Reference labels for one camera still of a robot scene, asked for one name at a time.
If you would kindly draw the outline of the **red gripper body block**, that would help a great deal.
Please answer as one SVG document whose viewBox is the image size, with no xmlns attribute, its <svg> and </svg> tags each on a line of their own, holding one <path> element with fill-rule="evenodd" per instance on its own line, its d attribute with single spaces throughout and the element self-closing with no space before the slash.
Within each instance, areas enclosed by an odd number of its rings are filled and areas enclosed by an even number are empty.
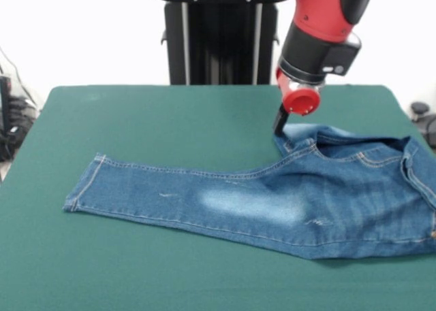
<svg viewBox="0 0 436 311">
<path fill-rule="evenodd" d="M 276 78 L 282 94 L 282 106 L 287 114 L 305 116 L 319 107 L 321 86 L 297 82 L 280 69 L 276 70 Z"/>
</svg>

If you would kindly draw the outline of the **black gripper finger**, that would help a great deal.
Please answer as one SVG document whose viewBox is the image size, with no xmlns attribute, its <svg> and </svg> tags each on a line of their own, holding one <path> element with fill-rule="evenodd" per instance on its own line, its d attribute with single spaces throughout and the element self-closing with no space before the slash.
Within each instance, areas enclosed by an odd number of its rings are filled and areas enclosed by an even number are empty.
<svg viewBox="0 0 436 311">
<path fill-rule="evenodd" d="M 283 128 L 287 123 L 288 118 L 289 112 L 285 109 L 285 106 L 281 104 L 273 125 L 273 131 L 275 135 L 281 135 L 283 133 Z"/>
</svg>

